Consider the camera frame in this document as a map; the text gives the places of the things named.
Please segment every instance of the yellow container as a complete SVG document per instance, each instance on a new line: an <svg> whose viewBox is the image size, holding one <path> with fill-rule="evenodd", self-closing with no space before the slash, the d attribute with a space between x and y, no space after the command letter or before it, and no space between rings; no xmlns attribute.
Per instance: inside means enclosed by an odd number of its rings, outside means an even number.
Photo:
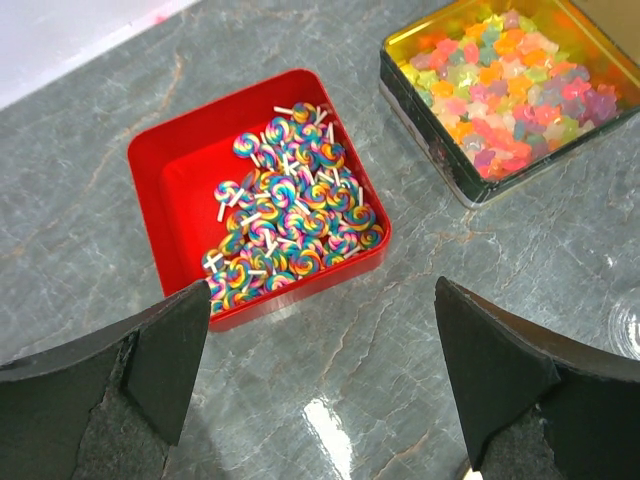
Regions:
<svg viewBox="0 0 640 480"><path fill-rule="evenodd" d="M416 54L433 49L440 39L459 39L466 27L511 9L533 20L541 33L569 54L569 62L587 67L594 87L602 83L614 85L620 95L618 107L621 113L526 168L499 181L490 181L480 176L402 73L402 68ZM469 208L478 208L546 170L568 151L604 130L620 125L640 110L640 68L567 0L459 0L389 36L380 56L383 95L454 193Z"/></svg>

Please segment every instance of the rectangular container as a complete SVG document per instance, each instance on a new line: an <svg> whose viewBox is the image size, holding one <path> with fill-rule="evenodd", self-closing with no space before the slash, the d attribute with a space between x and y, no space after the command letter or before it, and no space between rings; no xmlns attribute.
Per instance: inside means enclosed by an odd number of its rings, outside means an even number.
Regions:
<svg viewBox="0 0 640 480"><path fill-rule="evenodd" d="M510 9L531 18L569 61L585 65L595 85L615 85L622 113L526 168L499 180L483 179L400 68L436 39L460 38L465 27ZM567 0L460 0L389 36L380 50L380 88L458 199L479 208L556 164L590 138L622 124L640 110L640 68Z"/></svg>
<svg viewBox="0 0 640 480"><path fill-rule="evenodd" d="M202 255L227 234L216 221L213 191L223 180L240 182L251 160L233 154L235 138L264 130L274 106L309 102L333 114L335 141L384 230L380 245L344 262L254 298L212 317L212 330L227 330L371 270L382 263L391 239L391 222L319 78L296 69L264 80L155 126L129 146L129 165L165 295L202 279ZM225 219L237 210L227 208Z"/></svg>

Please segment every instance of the red square tray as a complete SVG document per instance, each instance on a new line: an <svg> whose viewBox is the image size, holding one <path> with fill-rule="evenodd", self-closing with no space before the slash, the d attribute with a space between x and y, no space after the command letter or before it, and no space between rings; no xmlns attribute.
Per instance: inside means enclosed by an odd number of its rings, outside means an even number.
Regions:
<svg viewBox="0 0 640 480"><path fill-rule="evenodd" d="M335 141L346 149L346 166L364 189L377 223L384 230L380 245L298 280L286 287L216 314L212 330L228 330L377 267L391 239L391 222L320 79L295 69L247 87L137 135L129 146L133 175L151 250L165 295L202 279L202 255L226 235L218 223L213 190L223 180L240 182L253 168L232 151L243 132L258 133L277 114L309 102L328 109ZM227 208L225 219L237 209Z"/></svg>

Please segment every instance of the gray marble surface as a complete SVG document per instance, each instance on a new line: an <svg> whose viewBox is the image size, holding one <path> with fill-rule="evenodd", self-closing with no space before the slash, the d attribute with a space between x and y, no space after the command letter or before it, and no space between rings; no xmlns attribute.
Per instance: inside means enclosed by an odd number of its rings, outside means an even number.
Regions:
<svg viewBox="0 0 640 480"><path fill-rule="evenodd" d="M160 300L129 141L297 66L325 82L387 208L389 256L210 334L166 478L451 478L465 454L434 318L440 275L640 357L640 118L465 210L378 92L383 37L443 3L205 2L4 110L0 363Z"/></svg>

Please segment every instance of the marble countertop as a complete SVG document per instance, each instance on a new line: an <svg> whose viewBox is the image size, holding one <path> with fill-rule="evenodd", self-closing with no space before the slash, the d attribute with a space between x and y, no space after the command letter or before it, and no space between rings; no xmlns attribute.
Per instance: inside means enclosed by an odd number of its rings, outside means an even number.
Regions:
<svg viewBox="0 0 640 480"><path fill-rule="evenodd" d="M4 110L0 363L159 301L129 141L298 66L319 73L380 194L389 255L210 334L166 478L452 478L465 451L433 309L441 275L640 357L640 116L466 210L378 91L383 37L443 3L205 2Z"/></svg>

